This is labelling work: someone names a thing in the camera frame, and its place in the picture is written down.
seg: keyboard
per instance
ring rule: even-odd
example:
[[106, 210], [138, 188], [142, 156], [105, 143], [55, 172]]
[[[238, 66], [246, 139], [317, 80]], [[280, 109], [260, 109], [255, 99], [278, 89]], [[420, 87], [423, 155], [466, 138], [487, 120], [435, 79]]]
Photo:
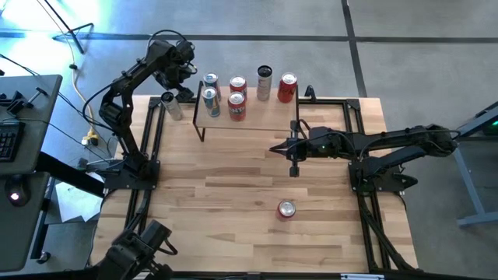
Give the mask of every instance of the keyboard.
[[0, 123], [0, 163], [14, 161], [23, 131], [23, 122]]

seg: wooden tabletop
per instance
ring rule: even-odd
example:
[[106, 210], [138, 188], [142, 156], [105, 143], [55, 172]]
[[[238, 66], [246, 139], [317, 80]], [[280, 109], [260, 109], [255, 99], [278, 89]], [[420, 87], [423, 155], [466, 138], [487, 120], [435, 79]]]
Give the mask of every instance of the wooden tabletop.
[[[140, 142], [149, 96], [134, 96], [133, 102], [132, 131]], [[385, 131], [380, 100], [360, 102], [366, 133]], [[300, 177], [291, 178], [290, 162], [268, 151], [283, 142], [287, 132], [209, 128], [205, 142], [200, 142], [192, 125], [194, 105], [181, 106], [183, 120], [165, 120], [160, 182], [149, 210], [149, 219], [173, 230], [170, 242], [179, 254], [158, 252], [156, 262], [175, 271], [367, 271], [358, 204], [349, 190], [346, 160], [308, 159], [300, 164]], [[300, 105], [300, 117], [312, 127], [345, 130], [340, 107]], [[94, 239], [93, 263], [103, 258], [123, 230], [129, 195], [130, 191], [115, 191], [105, 201]], [[296, 214], [288, 222], [275, 217], [282, 199], [296, 204]], [[416, 267], [401, 200], [379, 193], [379, 202], [386, 234]], [[373, 244], [380, 264], [374, 238]]]

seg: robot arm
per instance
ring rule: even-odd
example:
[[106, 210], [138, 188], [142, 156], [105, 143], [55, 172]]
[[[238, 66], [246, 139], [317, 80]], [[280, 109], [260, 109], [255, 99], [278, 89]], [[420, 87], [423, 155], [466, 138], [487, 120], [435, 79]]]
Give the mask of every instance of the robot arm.
[[[146, 56], [137, 59], [136, 64], [129, 70], [123, 71], [122, 77], [114, 80], [102, 98], [99, 115], [116, 134], [124, 151], [127, 168], [134, 171], [139, 178], [147, 177], [151, 168], [147, 166], [149, 160], [139, 151], [130, 130], [133, 91], [153, 75], [164, 89], [177, 89], [178, 100], [192, 98], [194, 93], [184, 88], [181, 83], [196, 73], [190, 68], [190, 62], [194, 59], [194, 49], [194, 45], [187, 40], [179, 41], [176, 46], [162, 40], [153, 41]], [[121, 98], [120, 103], [114, 102], [116, 97]]]
[[[291, 128], [298, 124], [291, 122]], [[449, 156], [457, 147], [447, 128], [431, 124], [400, 131], [382, 132], [375, 135], [348, 133], [331, 128], [311, 128], [309, 138], [287, 138], [270, 151], [286, 156], [293, 162], [291, 177], [299, 176], [298, 162], [308, 157], [331, 157], [351, 159], [350, 171], [357, 180], [372, 180], [394, 167], [423, 156]], [[369, 151], [401, 148], [382, 157], [367, 156]]]

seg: yellow cable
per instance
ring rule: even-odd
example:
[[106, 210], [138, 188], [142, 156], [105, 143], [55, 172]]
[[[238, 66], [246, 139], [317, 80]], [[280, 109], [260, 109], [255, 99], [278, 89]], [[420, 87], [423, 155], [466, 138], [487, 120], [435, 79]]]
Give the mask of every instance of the yellow cable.
[[[55, 19], [52, 17], [52, 15], [45, 9], [45, 7], [41, 4], [40, 0], [37, 0], [38, 4], [40, 5], [40, 7], [47, 13], [47, 15], [52, 19], [52, 21], [54, 22], [55, 26], [59, 29], [59, 31], [61, 31], [61, 34], [62, 36], [64, 37], [66, 43], [68, 44], [69, 46], [69, 50], [71, 51], [71, 57], [72, 57], [72, 63], [74, 65], [76, 65], [76, 62], [75, 62], [75, 53], [72, 51], [72, 47], [71, 47], [71, 44], [69, 43], [69, 40], [68, 38], [66, 37], [64, 31], [62, 31], [62, 28], [57, 24], [57, 22], [55, 21]], [[75, 89], [76, 93], [78, 94], [79, 98], [82, 100], [83, 103], [86, 103], [86, 99], [85, 97], [80, 93], [79, 89], [78, 89], [78, 86], [76, 85], [76, 77], [75, 77], [75, 73], [76, 73], [76, 70], [75, 69], [72, 69], [72, 87]], [[93, 119], [93, 112], [92, 112], [92, 107], [90, 105], [88, 105], [88, 115], [90, 116], [91, 119]], [[88, 135], [94, 135], [94, 127], [92, 124], [89, 124], [90, 125], [90, 130], [88, 131]]]

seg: dark gray can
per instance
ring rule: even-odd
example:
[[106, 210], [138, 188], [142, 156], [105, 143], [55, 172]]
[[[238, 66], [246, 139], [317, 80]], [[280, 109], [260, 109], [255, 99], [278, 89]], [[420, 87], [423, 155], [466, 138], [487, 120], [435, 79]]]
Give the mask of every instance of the dark gray can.
[[258, 87], [256, 94], [259, 100], [265, 101], [270, 98], [272, 91], [272, 68], [262, 65], [258, 68]]
[[166, 110], [175, 121], [179, 121], [184, 117], [184, 112], [181, 110], [178, 100], [174, 98], [172, 93], [163, 93], [161, 96], [161, 103], [165, 106]]

